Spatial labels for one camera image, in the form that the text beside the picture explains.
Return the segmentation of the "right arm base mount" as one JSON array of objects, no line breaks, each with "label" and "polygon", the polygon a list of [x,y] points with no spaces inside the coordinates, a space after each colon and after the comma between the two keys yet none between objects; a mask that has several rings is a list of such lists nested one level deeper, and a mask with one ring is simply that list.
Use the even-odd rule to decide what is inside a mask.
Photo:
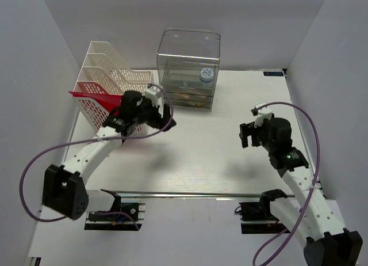
[{"label": "right arm base mount", "polygon": [[290,231],[270,211],[270,203],[288,198],[281,189],[263,192],[257,202],[240,202],[234,214],[240,216],[242,234],[278,234]]}]

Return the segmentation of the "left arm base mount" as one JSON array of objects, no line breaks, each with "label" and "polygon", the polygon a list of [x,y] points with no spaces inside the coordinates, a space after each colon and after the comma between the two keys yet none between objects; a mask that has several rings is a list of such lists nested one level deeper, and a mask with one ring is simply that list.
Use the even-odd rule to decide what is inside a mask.
[{"label": "left arm base mount", "polygon": [[84,230],[87,231],[139,231],[145,214],[145,201],[140,198],[122,198],[113,213],[88,213]]}]

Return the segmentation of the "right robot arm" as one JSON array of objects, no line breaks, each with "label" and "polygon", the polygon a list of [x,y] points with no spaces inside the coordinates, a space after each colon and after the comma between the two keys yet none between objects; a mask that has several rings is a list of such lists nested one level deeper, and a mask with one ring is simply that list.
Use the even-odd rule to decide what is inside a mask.
[{"label": "right robot arm", "polygon": [[357,231],[349,231],[334,214],[327,200],[312,185],[312,171],[303,153],[293,147],[288,120],[272,116],[240,125],[241,144],[262,146],[272,167],[291,189],[300,208],[280,189],[262,193],[260,214],[279,219],[300,243],[308,265],[355,265],[363,240]]}]

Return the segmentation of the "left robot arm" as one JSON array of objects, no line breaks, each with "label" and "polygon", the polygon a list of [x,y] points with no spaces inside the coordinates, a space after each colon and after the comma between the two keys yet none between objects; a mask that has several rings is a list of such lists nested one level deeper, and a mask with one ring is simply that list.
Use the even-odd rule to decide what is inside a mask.
[{"label": "left robot arm", "polygon": [[108,155],[125,141],[137,139],[135,129],[146,124],[158,133],[176,125],[172,106],[159,105],[163,88],[150,85],[144,93],[126,91],[94,137],[62,165],[50,165],[44,175],[42,204],[72,220],[84,213],[104,214],[116,219],[121,214],[118,194],[106,189],[87,190],[86,183]]}]

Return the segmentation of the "dark label sticker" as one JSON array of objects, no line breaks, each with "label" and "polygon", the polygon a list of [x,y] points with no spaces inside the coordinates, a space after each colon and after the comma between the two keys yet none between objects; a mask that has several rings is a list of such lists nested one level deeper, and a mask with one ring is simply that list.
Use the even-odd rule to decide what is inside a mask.
[{"label": "dark label sticker", "polygon": [[284,73],[282,71],[264,71],[263,75],[266,77],[283,77]]}]

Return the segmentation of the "blue cleaning gel jar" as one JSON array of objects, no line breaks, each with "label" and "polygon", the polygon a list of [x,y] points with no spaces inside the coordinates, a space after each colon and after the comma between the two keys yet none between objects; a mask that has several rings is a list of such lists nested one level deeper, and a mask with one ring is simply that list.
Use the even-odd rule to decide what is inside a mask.
[{"label": "blue cleaning gel jar", "polygon": [[202,68],[200,71],[200,84],[202,87],[210,88],[213,85],[214,70],[212,68]]}]

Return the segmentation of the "white plastic file rack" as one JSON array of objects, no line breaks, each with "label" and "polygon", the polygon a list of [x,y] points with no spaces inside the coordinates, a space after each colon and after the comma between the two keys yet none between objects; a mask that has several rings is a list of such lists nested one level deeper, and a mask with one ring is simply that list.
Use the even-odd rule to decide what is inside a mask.
[{"label": "white plastic file rack", "polygon": [[[123,94],[127,90],[144,93],[147,85],[154,83],[154,76],[151,71],[131,70],[107,41],[91,41],[76,83],[82,81],[97,82],[109,92],[115,86]],[[94,131],[98,131],[108,116],[86,117],[86,114],[81,113]]]}]

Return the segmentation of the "clear acrylic drawer organizer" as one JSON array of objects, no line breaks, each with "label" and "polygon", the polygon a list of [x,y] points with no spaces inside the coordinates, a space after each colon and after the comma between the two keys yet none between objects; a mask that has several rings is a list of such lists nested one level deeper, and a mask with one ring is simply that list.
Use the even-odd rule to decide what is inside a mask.
[{"label": "clear acrylic drawer organizer", "polygon": [[[214,102],[220,66],[221,36],[219,33],[199,29],[167,28],[164,30],[156,56],[156,65],[161,87],[166,91],[167,104],[171,100],[179,107],[211,110]],[[210,88],[200,84],[202,68],[214,70]],[[190,94],[189,100],[178,99],[174,93]]]}]

